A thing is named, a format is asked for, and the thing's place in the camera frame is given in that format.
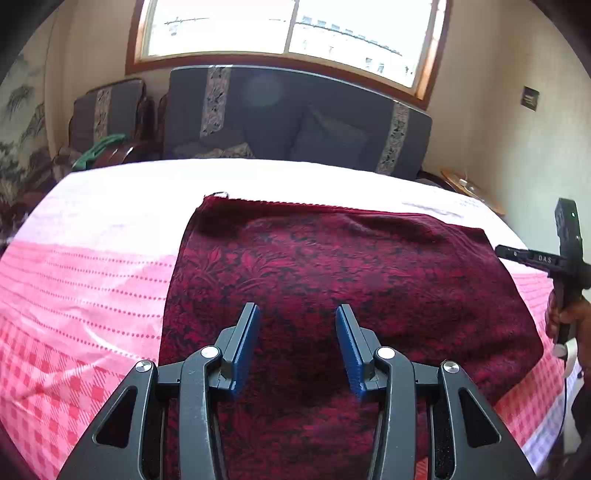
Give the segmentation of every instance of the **sofa backrest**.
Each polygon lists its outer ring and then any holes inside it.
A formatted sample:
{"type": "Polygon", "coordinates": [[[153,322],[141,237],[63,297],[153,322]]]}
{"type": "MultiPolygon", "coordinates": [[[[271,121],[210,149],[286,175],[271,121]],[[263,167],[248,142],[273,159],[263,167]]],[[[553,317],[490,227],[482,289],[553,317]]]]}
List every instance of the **sofa backrest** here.
{"type": "Polygon", "coordinates": [[[70,120],[70,147],[83,153],[110,134],[136,138],[138,121],[142,121],[137,112],[145,93],[142,79],[129,79],[97,87],[77,98],[70,120]]]}
{"type": "Polygon", "coordinates": [[[416,178],[431,131],[426,113],[351,83],[272,67],[174,69],[163,158],[227,126],[243,130],[257,158],[289,160],[309,106],[367,134],[358,170],[416,178]]]}

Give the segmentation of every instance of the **floral pattern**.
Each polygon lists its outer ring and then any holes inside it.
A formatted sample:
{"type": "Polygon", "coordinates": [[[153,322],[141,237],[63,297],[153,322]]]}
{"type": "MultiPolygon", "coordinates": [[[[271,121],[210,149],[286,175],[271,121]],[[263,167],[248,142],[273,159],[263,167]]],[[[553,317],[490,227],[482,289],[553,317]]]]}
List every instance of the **floral pattern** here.
{"type": "Polygon", "coordinates": [[[101,88],[96,92],[94,142],[107,136],[109,109],[111,108],[111,87],[101,88]]]}
{"type": "MultiPolygon", "coordinates": [[[[219,406],[233,480],[367,476],[377,406],[349,391],[335,334],[341,303],[412,361],[453,358],[493,404],[543,351],[484,232],[427,215],[206,197],[181,241],[160,365],[211,345],[247,301],[262,314],[249,378],[238,401],[219,406]]],[[[178,410],[169,419],[175,478],[178,410]]],[[[417,440],[420,459],[421,404],[417,440]]]]}
{"type": "Polygon", "coordinates": [[[408,128],[409,108],[403,103],[394,103],[392,109],[392,122],[384,151],[379,159],[376,173],[381,175],[391,175],[396,167],[396,162],[400,156],[400,151],[404,145],[408,128]]]}
{"type": "Polygon", "coordinates": [[[200,137],[217,132],[223,127],[231,71],[230,67],[222,66],[212,66],[207,70],[200,137]]]}
{"type": "Polygon", "coordinates": [[[194,158],[255,158],[250,146],[243,142],[233,147],[214,148],[207,153],[195,155],[194,158]]]}

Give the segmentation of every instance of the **gray sofa cushion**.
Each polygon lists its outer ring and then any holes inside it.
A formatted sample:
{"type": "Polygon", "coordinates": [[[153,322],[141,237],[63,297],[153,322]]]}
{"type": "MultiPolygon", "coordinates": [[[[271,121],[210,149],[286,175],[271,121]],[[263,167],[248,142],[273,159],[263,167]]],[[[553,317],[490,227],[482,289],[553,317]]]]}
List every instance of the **gray sofa cushion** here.
{"type": "Polygon", "coordinates": [[[359,128],[309,107],[289,160],[356,169],[367,140],[368,135],[359,128]]]}
{"type": "Polygon", "coordinates": [[[248,155],[245,158],[254,158],[242,130],[230,127],[224,127],[217,132],[205,135],[197,141],[179,145],[174,148],[174,155],[175,158],[221,158],[218,153],[212,157],[211,153],[214,150],[232,154],[230,158],[235,158],[235,155],[241,151],[248,155]]]}
{"type": "MultiPolygon", "coordinates": [[[[309,105],[367,134],[355,168],[377,171],[381,166],[381,173],[416,178],[431,130],[428,115],[350,83],[270,67],[174,69],[165,115],[164,158],[175,158],[176,147],[198,141],[200,132],[225,124],[243,129],[257,158],[289,160],[309,105]]],[[[334,157],[322,163],[339,164],[334,157]]]]}
{"type": "Polygon", "coordinates": [[[91,90],[74,102],[70,146],[85,152],[110,134],[134,137],[144,81],[132,79],[91,90]]]}

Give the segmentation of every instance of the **window frame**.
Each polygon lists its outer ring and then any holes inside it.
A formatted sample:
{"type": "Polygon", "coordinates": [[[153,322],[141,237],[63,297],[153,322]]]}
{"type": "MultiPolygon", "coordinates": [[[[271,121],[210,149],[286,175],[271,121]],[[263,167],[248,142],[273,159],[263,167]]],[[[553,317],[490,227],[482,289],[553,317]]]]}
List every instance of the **window frame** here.
{"type": "Polygon", "coordinates": [[[415,92],[375,73],[365,72],[344,64],[337,64],[330,60],[296,53],[286,55],[285,53],[272,54],[261,52],[206,52],[145,59],[142,58],[142,52],[144,51],[145,42],[148,41],[148,35],[146,35],[147,20],[152,15],[151,10],[154,6],[155,2],[151,0],[135,0],[125,58],[126,75],[191,65],[234,64],[280,67],[344,80],[426,110],[431,100],[443,58],[449,23],[452,16],[453,0],[447,0],[439,40],[433,38],[433,26],[431,23],[434,22],[434,17],[427,29],[425,46],[419,62],[421,68],[418,69],[417,80],[415,81],[415,92]]]}

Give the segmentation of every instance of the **patterned fabric stripe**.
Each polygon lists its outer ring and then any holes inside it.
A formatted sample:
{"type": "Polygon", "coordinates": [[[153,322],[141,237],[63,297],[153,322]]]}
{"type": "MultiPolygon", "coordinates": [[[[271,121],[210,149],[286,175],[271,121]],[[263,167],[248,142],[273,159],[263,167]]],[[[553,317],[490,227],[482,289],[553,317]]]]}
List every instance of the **patterned fabric stripe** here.
{"type": "Polygon", "coordinates": [[[217,65],[212,65],[207,70],[200,137],[217,132],[223,127],[231,71],[230,67],[217,65]]]}
{"type": "Polygon", "coordinates": [[[93,130],[93,139],[95,143],[107,136],[107,123],[110,108],[111,87],[101,88],[96,92],[95,125],[93,130]]]}
{"type": "Polygon", "coordinates": [[[409,114],[410,110],[406,105],[394,102],[388,138],[375,170],[376,173],[381,175],[391,175],[394,171],[402,146],[404,145],[404,139],[408,129],[409,114]]]}

